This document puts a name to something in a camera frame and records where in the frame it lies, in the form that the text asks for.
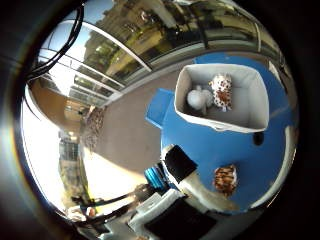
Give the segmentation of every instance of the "white plush toy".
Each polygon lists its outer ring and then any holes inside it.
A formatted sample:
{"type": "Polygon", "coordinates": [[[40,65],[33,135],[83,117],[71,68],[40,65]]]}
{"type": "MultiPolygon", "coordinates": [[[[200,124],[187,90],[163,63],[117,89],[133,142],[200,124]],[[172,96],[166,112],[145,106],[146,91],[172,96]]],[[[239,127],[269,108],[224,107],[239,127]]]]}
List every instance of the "white plush toy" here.
{"type": "Polygon", "coordinates": [[[207,107],[213,103],[213,95],[209,90],[202,90],[201,86],[197,85],[196,89],[191,90],[187,96],[188,104],[195,110],[202,111],[203,115],[207,114],[207,107]]]}

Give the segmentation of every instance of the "blue tabletop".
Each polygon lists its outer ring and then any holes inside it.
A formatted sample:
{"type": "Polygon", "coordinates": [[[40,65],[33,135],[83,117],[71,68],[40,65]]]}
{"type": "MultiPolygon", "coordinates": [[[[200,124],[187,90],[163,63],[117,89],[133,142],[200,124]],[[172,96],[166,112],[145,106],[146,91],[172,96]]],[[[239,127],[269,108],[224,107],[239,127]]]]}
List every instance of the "blue tabletop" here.
{"type": "Polygon", "coordinates": [[[195,63],[246,65],[259,71],[264,80],[270,120],[260,146],[254,145],[253,134],[216,132],[210,127],[187,122],[175,112],[174,97],[168,105],[161,131],[161,148],[179,145],[198,164],[200,180],[212,191],[215,191],[214,170],[235,164],[238,186],[230,199],[239,205],[240,211],[245,211],[269,189],[279,173],[285,151],[285,128],[293,124],[292,110],[281,84],[258,62],[220,53],[199,57],[195,63]]]}

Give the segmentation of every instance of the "black cable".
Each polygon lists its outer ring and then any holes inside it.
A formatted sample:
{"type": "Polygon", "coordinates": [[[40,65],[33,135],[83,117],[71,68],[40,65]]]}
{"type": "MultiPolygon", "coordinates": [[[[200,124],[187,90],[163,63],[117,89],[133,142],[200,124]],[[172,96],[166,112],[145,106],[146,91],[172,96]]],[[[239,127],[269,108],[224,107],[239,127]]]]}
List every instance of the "black cable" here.
{"type": "Polygon", "coordinates": [[[74,224],[77,226],[77,227],[86,227],[86,226],[90,226],[92,224],[95,224],[95,223],[104,223],[106,220],[112,218],[112,217],[119,217],[123,214],[125,214],[126,212],[128,212],[128,210],[135,206],[136,205],[136,202],[131,202],[127,205],[124,205],[120,208],[118,208],[117,210],[107,214],[107,215],[102,215],[102,216],[98,216],[98,217],[95,217],[95,218],[92,218],[92,219],[88,219],[86,221],[83,221],[83,222],[74,222],[74,224]]]}
{"type": "Polygon", "coordinates": [[[77,16],[74,21],[74,24],[72,25],[67,42],[51,59],[49,59],[46,63],[43,63],[40,66],[37,66],[35,69],[33,69],[29,73],[27,77],[28,82],[48,72],[59,61],[59,59],[70,49],[70,47],[76,41],[80,33],[83,18],[84,18],[84,4],[81,4],[81,6],[77,8],[77,16]]]}
{"type": "Polygon", "coordinates": [[[125,199],[127,197],[130,197],[132,195],[134,195],[134,192],[130,192],[130,193],[127,193],[127,194],[122,195],[120,197],[112,198],[112,199],[109,199],[109,200],[95,201],[93,199],[93,200],[90,200],[89,203],[84,203],[84,201],[83,201],[83,199],[81,197],[80,198],[72,198],[72,200],[74,202],[78,203],[81,207],[88,208],[88,207],[98,207],[98,206],[103,206],[103,205],[107,205],[107,204],[110,204],[110,203],[114,203],[114,202],[120,201],[122,199],[125,199]]]}

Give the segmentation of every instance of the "white box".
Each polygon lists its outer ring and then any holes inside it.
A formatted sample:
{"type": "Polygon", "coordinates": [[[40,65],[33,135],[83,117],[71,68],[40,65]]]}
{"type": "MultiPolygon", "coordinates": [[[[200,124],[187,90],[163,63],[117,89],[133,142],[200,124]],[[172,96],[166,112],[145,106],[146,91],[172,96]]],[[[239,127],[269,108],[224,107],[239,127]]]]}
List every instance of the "white box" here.
{"type": "Polygon", "coordinates": [[[251,67],[236,64],[192,64],[185,66],[178,77],[175,89],[174,107],[186,121],[205,125],[216,131],[242,133],[264,131],[269,122],[269,99],[263,79],[251,67]],[[191,115],[187,94],[195,85],[211,89],[208,85],[219,73],[231,75],[232,110],[222,112],[212,106],[205,117],[191,115]]]}

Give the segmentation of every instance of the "dalmatian plush toy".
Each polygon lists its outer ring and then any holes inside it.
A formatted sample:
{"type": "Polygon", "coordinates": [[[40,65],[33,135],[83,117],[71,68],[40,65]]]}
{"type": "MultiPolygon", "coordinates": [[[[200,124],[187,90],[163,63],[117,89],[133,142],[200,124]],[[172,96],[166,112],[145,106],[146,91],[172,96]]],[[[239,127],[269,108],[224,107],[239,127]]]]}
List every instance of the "dalmatian plush toy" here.
{"type": "Polygon", "coordinates": [[[209,82],[213,91],[213,103],[222,108],[223,112],[231,110],[231,76],[228,74],[217,74],[209,82]]]}

